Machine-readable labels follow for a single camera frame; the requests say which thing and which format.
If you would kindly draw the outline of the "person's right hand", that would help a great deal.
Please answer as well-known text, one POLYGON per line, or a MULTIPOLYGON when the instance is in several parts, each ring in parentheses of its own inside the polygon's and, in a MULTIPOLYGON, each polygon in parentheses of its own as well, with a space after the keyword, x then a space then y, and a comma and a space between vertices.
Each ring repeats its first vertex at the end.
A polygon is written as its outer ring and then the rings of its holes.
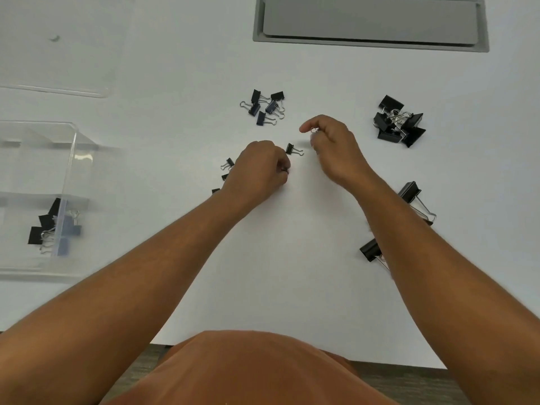
POLYGON ((369 186, 375 173, 354 134, 343 122, 321 114, 304 122, 299 131, 310 136, 325 136, 325 153, 318 159, 331 181, 354 196, 369 186))

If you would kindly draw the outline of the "person's left hand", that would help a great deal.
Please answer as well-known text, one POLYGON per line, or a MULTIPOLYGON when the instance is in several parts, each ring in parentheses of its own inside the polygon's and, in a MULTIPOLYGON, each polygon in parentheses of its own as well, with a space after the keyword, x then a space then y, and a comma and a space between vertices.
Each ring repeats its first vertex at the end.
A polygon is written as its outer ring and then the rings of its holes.
POLYGON ((284 185, 271 178, 275 145, 269 140, 254 141, 240 153, 221 189, 233 204, 251 211, 284 185))

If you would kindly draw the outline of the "person's right forearm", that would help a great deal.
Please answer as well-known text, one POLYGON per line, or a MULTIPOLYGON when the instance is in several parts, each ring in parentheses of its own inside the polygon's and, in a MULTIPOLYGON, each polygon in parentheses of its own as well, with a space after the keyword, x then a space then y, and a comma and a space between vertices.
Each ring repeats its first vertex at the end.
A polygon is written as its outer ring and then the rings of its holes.
POLYGON ((540 319, 440 237, 381 178, 358 201, 420 332, 475 405, 540 405, 540 319))

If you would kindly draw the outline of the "person's left forearm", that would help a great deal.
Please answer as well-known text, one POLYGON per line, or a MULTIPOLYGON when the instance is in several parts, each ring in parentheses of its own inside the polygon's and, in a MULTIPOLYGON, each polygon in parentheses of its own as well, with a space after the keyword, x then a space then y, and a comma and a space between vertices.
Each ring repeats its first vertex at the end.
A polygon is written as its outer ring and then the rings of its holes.
POLYGON ((0 334, 0 405, 99 405, 216 246, 268 197, 230 183, 0 334))

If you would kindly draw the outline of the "orange shirt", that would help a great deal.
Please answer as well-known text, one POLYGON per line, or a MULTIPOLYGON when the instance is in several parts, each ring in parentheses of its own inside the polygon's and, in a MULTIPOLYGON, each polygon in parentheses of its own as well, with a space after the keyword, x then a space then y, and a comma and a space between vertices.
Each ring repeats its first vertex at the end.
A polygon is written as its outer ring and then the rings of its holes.
POLYGON ((398 405, 348 360, 289 336, 206 331, 106 405, 398 405))

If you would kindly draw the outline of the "blue binder clip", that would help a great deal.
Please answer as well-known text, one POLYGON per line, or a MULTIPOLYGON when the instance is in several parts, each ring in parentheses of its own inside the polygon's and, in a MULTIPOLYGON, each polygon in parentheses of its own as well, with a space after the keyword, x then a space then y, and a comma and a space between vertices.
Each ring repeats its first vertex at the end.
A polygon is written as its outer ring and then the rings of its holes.
POLYGON ((82 225, 78 223, 80 211, 67 211, 63 217, 60 227, 61 237, 80 237, 82 235, 82 225))

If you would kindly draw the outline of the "clear plastic storage box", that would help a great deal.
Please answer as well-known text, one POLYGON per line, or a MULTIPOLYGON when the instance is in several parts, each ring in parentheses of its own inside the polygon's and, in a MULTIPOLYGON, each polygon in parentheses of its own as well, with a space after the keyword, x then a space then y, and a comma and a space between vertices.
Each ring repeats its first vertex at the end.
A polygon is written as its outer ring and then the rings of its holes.
POLYGON ((95 271, 110 237, 124 152, 100 145, 70 122, 0 120, 0 281, 68 283, 95 271), (28 245, 32 226, 60 197, 54 241, 28 245), (78 210, 80 237, 61 237, 78 210))

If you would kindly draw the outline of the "clear plastic lid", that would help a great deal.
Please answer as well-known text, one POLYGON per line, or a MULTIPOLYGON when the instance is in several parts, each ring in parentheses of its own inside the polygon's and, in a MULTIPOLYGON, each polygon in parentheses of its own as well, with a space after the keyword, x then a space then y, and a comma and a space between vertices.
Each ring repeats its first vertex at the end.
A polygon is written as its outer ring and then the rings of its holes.
POLYGON ((0 87, 105 98, 134 0, 0 0, 0 87))

